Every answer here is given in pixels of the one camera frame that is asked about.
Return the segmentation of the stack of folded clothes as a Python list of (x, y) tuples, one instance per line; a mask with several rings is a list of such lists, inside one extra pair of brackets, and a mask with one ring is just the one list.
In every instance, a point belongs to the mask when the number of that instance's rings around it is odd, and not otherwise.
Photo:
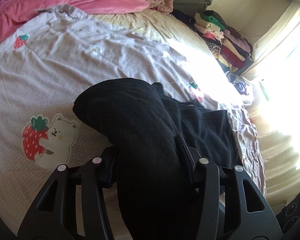
[(225, 72), (239, 75), (253, 64), (253, 46), (217, 12), (195, 13), (194, 29)]

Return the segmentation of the lilac strawberry bed sheet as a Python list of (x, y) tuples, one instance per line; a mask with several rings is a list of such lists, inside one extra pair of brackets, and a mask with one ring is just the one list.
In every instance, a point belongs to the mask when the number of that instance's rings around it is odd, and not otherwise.
[(154, 11), (93, 16), (58, 5), (0, 44), (0, 218), (13, 234), (53, 168), (82, 165), (109, 146), (72, 107), (87, 88), (124, 77), (226, 109), (243, 166), (266, 192), (256, 127), (197, 34)]

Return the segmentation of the dusty pink fluffy garment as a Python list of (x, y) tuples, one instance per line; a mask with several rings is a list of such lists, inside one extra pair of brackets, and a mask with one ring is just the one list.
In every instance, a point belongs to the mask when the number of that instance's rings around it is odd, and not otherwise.
[(147, 0), (149, 1), (149, 6), (147, 7), (150, 10), (156, 10), (163, 14), (170, 14), (173, 11), (173, 2), (174, 0)]

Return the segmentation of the black sweater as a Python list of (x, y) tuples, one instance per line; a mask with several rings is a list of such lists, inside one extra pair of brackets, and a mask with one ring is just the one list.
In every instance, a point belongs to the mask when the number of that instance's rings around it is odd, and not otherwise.
[(175, 136), (215, 164), (241, 163), (227, 111), (179, 102), (161, 84), (98, 83), (75, 100), (74, 114), (106, 136), (114, 157), (123, 221), (133, 239), (195, 239), (199, 196), (179, 163)]

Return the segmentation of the dark navy garment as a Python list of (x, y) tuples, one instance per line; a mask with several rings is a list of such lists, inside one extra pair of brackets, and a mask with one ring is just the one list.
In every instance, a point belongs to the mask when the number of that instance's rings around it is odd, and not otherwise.
[(179, 21), (185, 23), (189, 28), (194, 28), (195, 19), (189, 15), (184, 14), (180, 10), (174, 9), (171, 14)]

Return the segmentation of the cream curtain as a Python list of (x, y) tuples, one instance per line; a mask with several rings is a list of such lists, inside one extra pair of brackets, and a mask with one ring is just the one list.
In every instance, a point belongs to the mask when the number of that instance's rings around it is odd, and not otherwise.
[(257, 64), (274, 56), (290, 38), (300, 38), (300, 4), (292, 2), (274, 25), (254, 44), (253, 60)]

